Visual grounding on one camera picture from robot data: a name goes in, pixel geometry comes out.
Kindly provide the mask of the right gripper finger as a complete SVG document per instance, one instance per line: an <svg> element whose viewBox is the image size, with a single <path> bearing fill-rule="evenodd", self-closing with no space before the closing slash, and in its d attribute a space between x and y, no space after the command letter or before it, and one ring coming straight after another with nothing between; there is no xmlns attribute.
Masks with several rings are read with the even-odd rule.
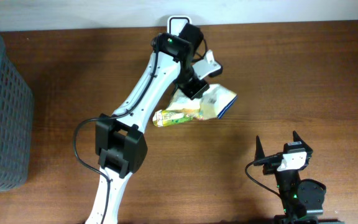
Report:
<svg viewBox="0 0 358 224"><path fill-rule="evenodd" d="M305 148L305 149L311 149L309 147L309 145L307 145L307 143L304 142L304 140L302 140L302 138L298 135L298 133L296 131L293 131L292 132L292 135L293 135L293 141L294 142L301 142L302 146Z"/></svg>
<svg viewBox="0 0 358 224"><path fill-rule="evenodd" d="M255 148L254 160L258 161L265 158L265 154L259 136L256 136L255 140L256 140L256 144L255 144L256 148Z"/></svg>

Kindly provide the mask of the green drink carton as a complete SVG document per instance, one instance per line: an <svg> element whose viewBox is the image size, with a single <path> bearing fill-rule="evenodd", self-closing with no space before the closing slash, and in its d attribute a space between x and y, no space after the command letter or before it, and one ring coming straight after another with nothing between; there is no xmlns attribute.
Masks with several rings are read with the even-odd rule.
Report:
<svg viewBox="0 0 358 224"><path fill-rule="evenodd" d="M156 127L167 127L192 121L194 117L182 111L158 110L152 118Z"/></svg>

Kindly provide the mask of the yellow snack bag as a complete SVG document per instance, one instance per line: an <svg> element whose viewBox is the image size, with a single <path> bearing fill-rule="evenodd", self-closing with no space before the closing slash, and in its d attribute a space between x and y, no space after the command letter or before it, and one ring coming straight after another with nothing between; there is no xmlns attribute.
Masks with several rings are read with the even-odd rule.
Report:
<svg viewBox="0 0 358 224"><path fill-rule="evenodd" d="M220 84L211 84L201 98L191 100L177 90L166 108L167 111L183 113L198 120L221 119L237 100L237 94Z"/></svg>

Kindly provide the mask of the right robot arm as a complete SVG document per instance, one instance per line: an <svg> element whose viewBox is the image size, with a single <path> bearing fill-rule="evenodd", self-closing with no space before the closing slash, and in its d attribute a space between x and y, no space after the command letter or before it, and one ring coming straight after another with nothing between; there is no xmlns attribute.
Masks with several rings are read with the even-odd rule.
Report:
<svg viewBox="0 0 358 224"><path fill-rule="evenodd" d="M320 220L323 214L323 203L326 186L313 179L301 179L299 172L310 162L313 150L302 140L296 131L292 132L293 141L283 145L283 151L266 156L260 138L256 137L255 157L246 165L245 173L257 185L275 194L281 200L283 215L276 215L274 223L340 223L339 220ZM262 166L263 175L274 175L277 191L272 190L249 173L250 166Z"/></svg>

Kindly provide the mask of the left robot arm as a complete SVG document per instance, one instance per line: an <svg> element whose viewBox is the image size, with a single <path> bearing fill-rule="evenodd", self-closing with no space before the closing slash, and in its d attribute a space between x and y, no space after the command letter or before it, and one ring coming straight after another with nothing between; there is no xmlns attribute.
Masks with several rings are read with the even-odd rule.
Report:
<svg viewBox="0 0 358 224"><path fill-rule="evenodd" d="M209 88L192 66L203 39L200 28L191 24L179 35L156 36L149 64L128 98L112 115L101 114L95 119L100 179L87 223L117 223L125 187L147 155L145 128L165 90L174 84L194 100Z"/></svg>

